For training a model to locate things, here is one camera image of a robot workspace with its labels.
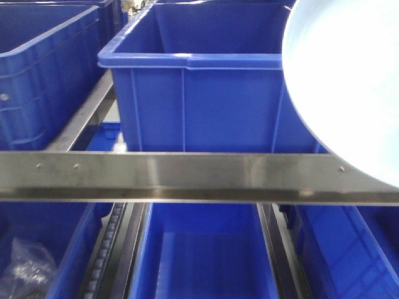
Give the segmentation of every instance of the stainless steel bar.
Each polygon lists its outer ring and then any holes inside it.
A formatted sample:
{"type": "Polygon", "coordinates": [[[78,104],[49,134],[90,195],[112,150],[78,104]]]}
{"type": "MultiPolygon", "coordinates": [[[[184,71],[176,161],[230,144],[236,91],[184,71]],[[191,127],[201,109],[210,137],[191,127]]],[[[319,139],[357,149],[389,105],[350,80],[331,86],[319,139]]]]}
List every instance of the stainless steel bar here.
{"type": "Polygon", "coordinates": [[[115,101],[112,85],[111,71],[108,70],[60,135],[47,147],[48,151],[85,150],[87,148],[98,126],[115,101]]]}
{"type": "Polygon", "coordinates": [[[110,299],[125,299],[128,296],[146,213],[146,204],[134,205],[110,299]]]}
{"type": "Polygon", "coordinates": [[[0,200],[399,205],[329,154],[1,152],[0,200]]]}

